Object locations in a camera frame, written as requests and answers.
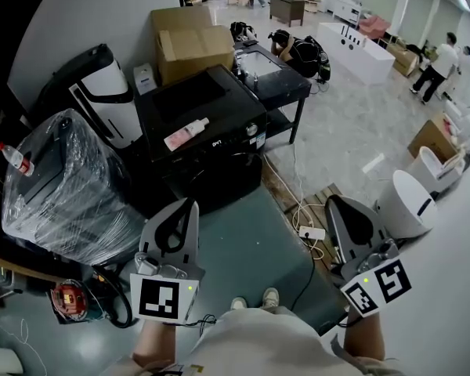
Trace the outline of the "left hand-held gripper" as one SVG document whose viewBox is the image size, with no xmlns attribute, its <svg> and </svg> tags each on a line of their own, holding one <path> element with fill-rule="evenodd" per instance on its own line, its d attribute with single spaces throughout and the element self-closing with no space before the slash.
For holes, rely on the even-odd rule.
<svg viewBox="0 0 470 376">
<path fill-rule="evenodd" d="M 199 217 L 197 202 L 183 198 L 147 221 L 139 243 L 141 252 L 135 256 L 136 272 L 130 275 L 136 317 L 165 324 L 189 322 L 204 277 L 204 270 L 195 264 Z M 183 262 L 164 259 L 173 255 Z"/>
</svg>

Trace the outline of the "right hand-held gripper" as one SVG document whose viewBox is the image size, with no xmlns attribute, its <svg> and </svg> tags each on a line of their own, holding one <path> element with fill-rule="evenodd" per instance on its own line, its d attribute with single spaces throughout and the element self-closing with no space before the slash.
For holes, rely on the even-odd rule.
<svg viewBox="0 0 470 376">
<path fill-rule="evenodd" d="M 331 241 L 346 263 L 340 291 L 362 317 L 379 312 L 412 288 L 396 243 L 391 238 L 383 241 L 386 231 L 374 210 L 352 198 L 331 195 L 325 212 Z M 356 246 L 377 247 L 355 259 Z"/>
</svg>

